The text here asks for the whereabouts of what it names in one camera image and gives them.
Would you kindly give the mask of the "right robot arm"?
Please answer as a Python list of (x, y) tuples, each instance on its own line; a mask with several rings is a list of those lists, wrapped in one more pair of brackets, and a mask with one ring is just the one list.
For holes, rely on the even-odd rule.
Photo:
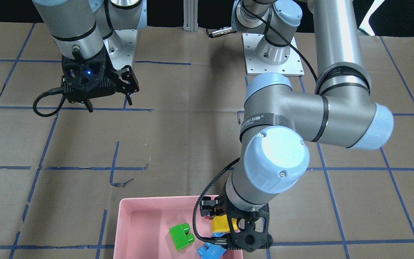
[(132, 105), (139, 83), (131, 64), (131, 45), (117, 33), (147, 26), (146, 0), (34, 0), (62, 54), (62, 82), (39, 95), (33, 111), (41, 117), (59, 112), (65, 101), (84, 104), (122, 93)]

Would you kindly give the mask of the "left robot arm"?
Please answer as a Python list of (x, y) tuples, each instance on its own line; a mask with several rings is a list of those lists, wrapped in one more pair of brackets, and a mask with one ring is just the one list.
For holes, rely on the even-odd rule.
[(294, 92), (283, 74), (257, 75), (247, 86), (241, 156), (228, 164), (194, 205), (197, 239), (224, 249), (268, 249), (269, 202), (293, 187), (309, 166), (305, 142), (376, 150), (394, 121), (370, 100), (351, 0), (308, 0), (317, 69), (314, 94)]

